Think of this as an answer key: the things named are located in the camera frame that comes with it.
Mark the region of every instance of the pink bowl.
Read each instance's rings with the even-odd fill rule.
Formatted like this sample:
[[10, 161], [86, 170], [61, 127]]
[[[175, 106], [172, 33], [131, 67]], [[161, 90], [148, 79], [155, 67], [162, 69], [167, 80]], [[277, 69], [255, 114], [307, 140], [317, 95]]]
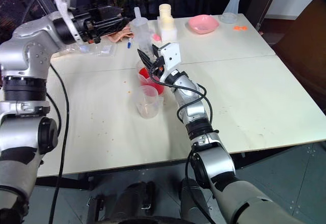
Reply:
[[202, 14], [192, 17], [189, 26], [199, 34], [205, 34], [214, 31], [220, 24], [210, 15]]

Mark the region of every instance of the plastic container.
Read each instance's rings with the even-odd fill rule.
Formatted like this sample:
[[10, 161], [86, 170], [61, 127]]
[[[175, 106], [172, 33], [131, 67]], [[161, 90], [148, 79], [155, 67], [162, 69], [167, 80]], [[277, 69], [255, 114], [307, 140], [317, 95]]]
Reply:
[[171, 17], [171, 5], [170, 4], [161, 4], [158, 6], [159, 10], [159, 17], [165, 18], [165, 17]]
[[205, 34], [214, 31], [220, 24], [210, 15], [202, 14], [192, 17], [189, 26], [199, 34]]
[[139, 114], [145, 119], [155, 117], [163, 104], [163, 97], [159, 97], [157, 90], [151, 86], [137, 88], [133, 99]]
[[158, 28], [162, 42], [176, 42], [178, 38], [177, 27], [175, 27], [174, 19], [172, 17], [160, 19], [157, 18]]
[[220, 20], [226, 24], [234, 24], [238, 20], [238, 8], [240, 0], [230, 0]]
[[171, 16], [171, 5], [161, 4], [159, 7], [159, 17], [157, 17], [158, 28], [163, 43], [177, 41], [177, 28]]
[[151, 33], [148, 28], [148, 19], [141, 16], [139, 7], [134, 8], [135, 19], [132, 20], [132, 31], [134, 39], [139, 44], [139, 49], [143, 51], [151, 60], [154, 60], [152, 51]]
[[137, 71], [138, 71], [137, 76], [138, 76], [139, 82], [142, 86], [154, 87], [157, 90], [159, 95], [162, 95], [164, 93], [165, 86], [154, 83], [152, 81], [152, 79], [149, 77], [147, 69], [145, 68], [145, 66], [143, 65], [142, 62], [138, 62]]

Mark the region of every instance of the white table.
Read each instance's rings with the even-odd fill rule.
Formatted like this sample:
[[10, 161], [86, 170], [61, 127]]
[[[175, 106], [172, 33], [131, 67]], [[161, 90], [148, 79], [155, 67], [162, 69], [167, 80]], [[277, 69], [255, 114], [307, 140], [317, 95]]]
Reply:
[[[236, 25], [247, 31], [220, 23], [202, 36], [187, 28], [187, 20], [175, 20], [181, 69], [207, 88], [213, 127], [230, 153], [326, 139], [324, 114], [243, 15]], [[155, 29], [155, 21], [150, 26]], [[120, 43], [112, 58], [68, 54], [51, 61], [62, 75], [71, 108], [64, 174], [184, 159], [189, 153], [186, 129], [168, 89], [155, 118], [138, 114], [132, 93], [139, 86], [139, 57], [135, 44], [126, 46]], [[61, 111], [63, 130], [38, 176], [58, 174], [65, 127], [64, 95], [52, 71], [47, 89]], [[54, 109], [49, 117], [57, 118]]]

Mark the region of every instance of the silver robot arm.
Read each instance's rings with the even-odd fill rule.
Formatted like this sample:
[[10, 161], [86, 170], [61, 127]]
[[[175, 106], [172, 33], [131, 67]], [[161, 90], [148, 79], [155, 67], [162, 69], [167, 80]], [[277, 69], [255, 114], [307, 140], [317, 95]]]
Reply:
[[64, 47], [49, 16], [18, 27], [0, 46], [0, 219], [20, 223], [28, 212], [37, 169], [58, 143], [46, 79], [53, 53]]
[[[168, 43], [153, 47], [158, 59], [148, 62], [142, 52], [140, 57], [160, 82], [187, 87], [199, 91], [196, 83], [187, 74], [176, 68], [181, 62], [179, 45]], [[185, 89], [172, 88], [179, 107], [199, 98], [199, 95]], [[229, 153], [223, 146], [218, 131], [213, 130], [205, 112], [202, 100], [183, 108], [180, 117], [192, 143], [191, 165], [196, 181], [203, 188], [212, 191], [221, 213], [227, 223], [233, 224], [299, 224], [301, 221], [289, 215], [253, 184], [239, 180]]]
[[0, 45], [4, 100], [0, 102], [0, 223], [21, 223], [28, 213], [43, 156], [58, 144], [46, 80], [52, 54], [78, 42], [123, 29], [122, 9], [103, 6], [74, 9], [75, 0], [56, 0], [60, 12], [19, 26]]

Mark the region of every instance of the clear plastic beaker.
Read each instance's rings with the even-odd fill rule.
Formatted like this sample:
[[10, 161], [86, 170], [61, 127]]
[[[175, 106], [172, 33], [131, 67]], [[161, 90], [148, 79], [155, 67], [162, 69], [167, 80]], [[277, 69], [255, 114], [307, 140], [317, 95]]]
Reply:
[[238, 9], [240, 0], [230, 0], [220, 20], [226, 24], [234, 24], [238, 20]]
[[151, 42], [151, 33], [148, 28], [148, 19], [141, 16], [139, 7], [134, 8], [135, 19], [132, 20], [132, 31], [134, 38], [138, 42], [139, 49], [143, 51], [151, 60], [154, 60], [154, 54]]
[[139, 114], [145, 119], [155, 117], [163, 104], [163, 97], [159, 97], [157, 90], [151, 86], [137, 88], [133, 99]]

